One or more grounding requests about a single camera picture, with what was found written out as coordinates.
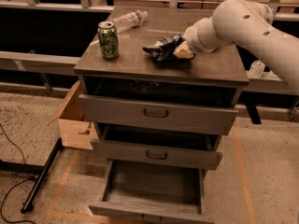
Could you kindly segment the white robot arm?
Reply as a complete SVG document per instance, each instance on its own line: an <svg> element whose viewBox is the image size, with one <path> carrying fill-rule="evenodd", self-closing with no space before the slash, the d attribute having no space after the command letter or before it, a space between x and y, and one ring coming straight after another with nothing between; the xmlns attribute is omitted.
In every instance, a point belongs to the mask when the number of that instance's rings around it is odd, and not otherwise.
<svg viewBox="0 0 299 224"><path fill-rule="evenodd" d="M238 45L270 68L288 87L299 93L299 38L272 26L267 5L226 0L213 15L188 27L181 45L194 54Z"/></svg>

